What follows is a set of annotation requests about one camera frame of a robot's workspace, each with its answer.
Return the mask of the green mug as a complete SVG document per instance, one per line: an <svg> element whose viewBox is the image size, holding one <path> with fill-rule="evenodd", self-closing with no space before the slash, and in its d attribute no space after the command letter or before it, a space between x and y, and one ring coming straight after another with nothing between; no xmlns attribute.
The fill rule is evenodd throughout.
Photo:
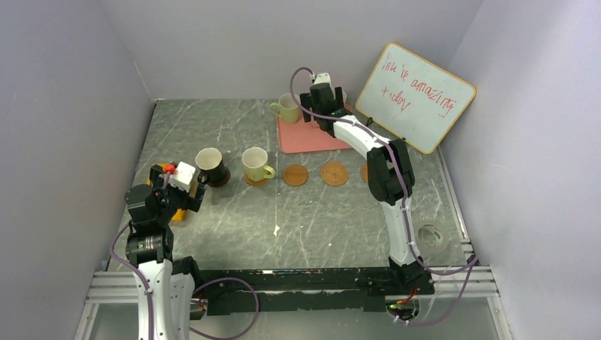
<svg viewBox="0 0 601 340"><path fill-rule="evenodd" d="M269 156L261 147L250 147L242 154L242 163L245 167L246 177L255 183L273 179L276 171L268 165Z"/></svg>
<svg viewBox="0 0 601 340"><path fill-rule="evenodd" d="M271 103L269 108L274 115L282 119L285 123L294 124L301 116L299 103L300 99L298 95L285 93L280 96L277 102Z"/></svg>

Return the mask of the black mug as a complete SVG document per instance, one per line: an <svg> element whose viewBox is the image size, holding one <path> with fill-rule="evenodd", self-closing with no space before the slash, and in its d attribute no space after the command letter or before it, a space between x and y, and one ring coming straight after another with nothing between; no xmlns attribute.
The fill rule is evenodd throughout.
<svg viewBox="0 0 601 340"><path fill-rule="evenodd" d="M199 169L197 181L213 188L224 186L230 180L230 171L223 163L222 153L209 147L198 152L195 158Z"/></svg>

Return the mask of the light wooden coaster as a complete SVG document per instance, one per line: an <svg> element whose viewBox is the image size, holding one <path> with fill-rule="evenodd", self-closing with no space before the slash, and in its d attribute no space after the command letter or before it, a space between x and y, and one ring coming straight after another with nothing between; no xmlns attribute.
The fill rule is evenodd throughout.
<svg viewBox="0 0 601 340"><path fill-rule="evenodd" d="M260 181L253 181L250 177L248 177L248 175L246 173L244 173L243 178L246 181L246 183L248 183L251 186L261 186L268 181L267 178L263 178Z"/></svg>
<svg viewBox="0 0 601 340"><path fill-rule="evenodd" d="M283 171L284 182L292 187L302 186L308 177L308 170L302 164L290 164Z"/></svg>

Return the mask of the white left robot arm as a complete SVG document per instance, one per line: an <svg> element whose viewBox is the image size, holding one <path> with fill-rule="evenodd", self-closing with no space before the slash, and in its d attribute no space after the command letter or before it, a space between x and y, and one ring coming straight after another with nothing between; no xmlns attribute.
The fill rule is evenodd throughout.
<svg viewBox="0 0 601 340"><path fill-rule="evenodd" d="M191 298L203 287L192 257L173 258L169 226L179 211L198 211L204 188L185 162L155 164L147 183L125 194L130 233L125 255L137 288L139 339L188 339Z"/></svg>

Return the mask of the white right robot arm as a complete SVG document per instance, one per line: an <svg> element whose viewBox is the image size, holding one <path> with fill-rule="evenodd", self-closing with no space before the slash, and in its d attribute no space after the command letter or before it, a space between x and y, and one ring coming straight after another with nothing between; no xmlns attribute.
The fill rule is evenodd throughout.
<svg viewBox="0 0 601 340"><path fill-rule="evenodd" d="M301 93L295 101L301 107L303 119L316 121L323 132L347 143L367 162L368 187L381 204L389 233L389 263L393 270L389 282L395 292L406 294L417 284L417 276L410 267L419 259L410 218L415 176L406 144L400 139L384 138L361 123L344 106L342 88L332 88L328 81L320 83L318 75L308 67L300 67L293 73L289 84L291 94L293 81L301 71L307 71L312 82L309 92Z"/></svg>

